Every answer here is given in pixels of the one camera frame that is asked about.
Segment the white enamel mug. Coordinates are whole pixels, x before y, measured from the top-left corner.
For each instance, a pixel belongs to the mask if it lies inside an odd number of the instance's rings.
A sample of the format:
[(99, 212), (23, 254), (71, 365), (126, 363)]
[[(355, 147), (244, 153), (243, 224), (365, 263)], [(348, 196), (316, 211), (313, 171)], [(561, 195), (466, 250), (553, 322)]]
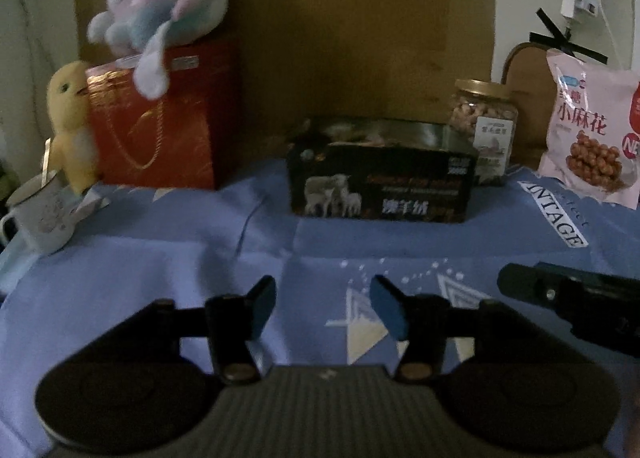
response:
[(44, 143), (41, 173), (18, 187), (8, 199), (9, 212), (1, 218), (1, 243), (9, 244), (6, 223), (14, 222), (27, 246), (41, 255), (61, 250), (72, 239), (76, 203), (63, 185), (62, 173), (51, 165), (52, 139)]

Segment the brown wooden chair back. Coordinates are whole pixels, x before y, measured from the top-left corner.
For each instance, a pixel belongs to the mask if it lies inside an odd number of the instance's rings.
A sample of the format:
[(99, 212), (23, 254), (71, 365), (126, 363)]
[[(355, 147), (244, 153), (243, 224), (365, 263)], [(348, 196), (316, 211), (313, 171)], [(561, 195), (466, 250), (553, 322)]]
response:
[(547, 47), (523, 43), (512, 49), (502, 70), (503, 85), (518, 108), (511, 160), (537, 170), (547, 150), (547, 132), (556, 84), (547, 62)]

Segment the glass jar with gold lid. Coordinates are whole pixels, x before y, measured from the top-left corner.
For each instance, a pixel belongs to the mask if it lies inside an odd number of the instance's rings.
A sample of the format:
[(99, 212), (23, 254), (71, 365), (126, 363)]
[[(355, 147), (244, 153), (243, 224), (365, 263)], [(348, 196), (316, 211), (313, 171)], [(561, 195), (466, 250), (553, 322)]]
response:
[(506, 85), (459, 78), (450, 99), (449, 125), (477, 151), (475, 177), (480, 185), (498, 185), (508, 168), (518, 108)]

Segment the pink fried twist snack bag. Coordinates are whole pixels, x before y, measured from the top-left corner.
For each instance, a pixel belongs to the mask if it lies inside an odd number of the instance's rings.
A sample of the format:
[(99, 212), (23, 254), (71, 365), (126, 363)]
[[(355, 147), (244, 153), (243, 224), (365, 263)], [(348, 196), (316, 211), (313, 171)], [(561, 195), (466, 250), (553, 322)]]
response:
[(579, 196), (639, 203), (639, 75), (547, 52), (556, 97), (538, 174)]

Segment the pastel unicorn plush toy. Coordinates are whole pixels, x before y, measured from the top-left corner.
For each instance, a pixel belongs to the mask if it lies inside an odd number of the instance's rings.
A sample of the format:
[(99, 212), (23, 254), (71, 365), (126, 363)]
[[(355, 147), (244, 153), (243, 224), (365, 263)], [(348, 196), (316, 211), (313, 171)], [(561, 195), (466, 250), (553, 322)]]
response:
[(136, 54), (134, 86), (145, 99), (157, 100), (169, 87), (165, 50), (209, 34), (227, 9), (228, 0), (106, 0), (87, 26), (87, 40), (117, 57)]

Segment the yellow duck plush toy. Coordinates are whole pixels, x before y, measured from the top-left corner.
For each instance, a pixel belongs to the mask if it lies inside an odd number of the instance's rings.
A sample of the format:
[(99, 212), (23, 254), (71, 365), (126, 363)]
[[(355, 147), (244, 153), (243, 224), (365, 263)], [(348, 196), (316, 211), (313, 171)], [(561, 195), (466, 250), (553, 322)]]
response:
[(53, 131), (49, 167), (64, 172), (76, 195), (98, 180), (98, 152), (89, 123), (88, 69), (85, 61), (67, 63), (52, 75), (47, 89)]

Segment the large brown cardboard sheet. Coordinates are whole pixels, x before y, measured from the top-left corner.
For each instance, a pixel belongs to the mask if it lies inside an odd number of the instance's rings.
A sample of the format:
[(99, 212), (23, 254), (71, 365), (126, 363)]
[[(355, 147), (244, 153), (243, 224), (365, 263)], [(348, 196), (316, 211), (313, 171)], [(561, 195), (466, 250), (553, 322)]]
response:
[[(441, 122), (458, 78), (486, 80), (495, 0), (230, 0), (244, 47), (234, 150), (274, 158), (312, 114)], [(76, 0), (86, 26), (105, 0)]]

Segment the red gift bag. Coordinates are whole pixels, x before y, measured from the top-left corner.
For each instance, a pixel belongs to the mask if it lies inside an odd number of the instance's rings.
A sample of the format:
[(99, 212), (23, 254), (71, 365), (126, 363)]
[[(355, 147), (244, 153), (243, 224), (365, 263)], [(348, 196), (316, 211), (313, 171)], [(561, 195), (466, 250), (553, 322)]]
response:
[(168, 91), (157, 100), (134, 87), (137, 63), (122, 58), (87, 71), (102, 183), (214, 189), (236, 111), (238, 39), (227, 33), (168, 49)]

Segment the black storage box with sheep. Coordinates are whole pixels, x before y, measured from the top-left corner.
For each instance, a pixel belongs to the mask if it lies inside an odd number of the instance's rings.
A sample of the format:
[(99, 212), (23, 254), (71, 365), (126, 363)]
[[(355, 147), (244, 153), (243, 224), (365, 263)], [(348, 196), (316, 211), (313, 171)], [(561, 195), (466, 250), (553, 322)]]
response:
[(311, 117), (286, 155), (291, 209), (308, 217), (461, 223), (477, 160), (449, 125)]

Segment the blue patterned tablecloth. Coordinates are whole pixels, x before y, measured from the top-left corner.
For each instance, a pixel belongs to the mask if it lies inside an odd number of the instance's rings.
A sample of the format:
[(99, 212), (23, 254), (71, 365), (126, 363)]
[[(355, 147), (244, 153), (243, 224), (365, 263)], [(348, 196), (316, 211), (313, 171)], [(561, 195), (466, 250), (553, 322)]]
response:
[(50, 446), (34, 407), (40, 378), (67, 355), (159, 297), (199, 307), (277, 280), (278, 303), (258, 363), (384, 364), (401, 352), (369, 301), (376, 275), (408, 293), (473, 307), (498, 297), (500, 269), (545, 262), (639, 275), (639, 215), (514, 170), (472, 193), (460, 224), (293, 215), (281, 161), (217, 192), (101, 187), (107, 206), (61, 251), (35, 256), (21, 239), (1, 256), (1, 452)]

